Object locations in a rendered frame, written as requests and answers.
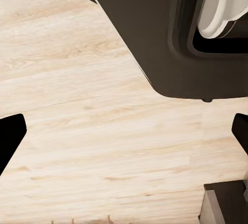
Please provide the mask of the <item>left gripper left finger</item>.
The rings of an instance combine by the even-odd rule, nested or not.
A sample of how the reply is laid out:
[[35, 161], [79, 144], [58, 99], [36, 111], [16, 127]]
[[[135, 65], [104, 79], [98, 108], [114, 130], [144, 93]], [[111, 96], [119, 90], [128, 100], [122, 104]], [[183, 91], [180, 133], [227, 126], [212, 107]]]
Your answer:
[[0, 175], [27, 133], [22, 113], [0, 119]]

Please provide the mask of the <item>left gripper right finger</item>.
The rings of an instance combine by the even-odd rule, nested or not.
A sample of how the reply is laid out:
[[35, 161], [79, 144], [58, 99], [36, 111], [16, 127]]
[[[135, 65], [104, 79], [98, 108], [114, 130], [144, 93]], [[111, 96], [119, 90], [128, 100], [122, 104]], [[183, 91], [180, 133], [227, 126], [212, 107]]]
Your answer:
[[248, 155], [248, 115], [236, 113], [231, 131]]

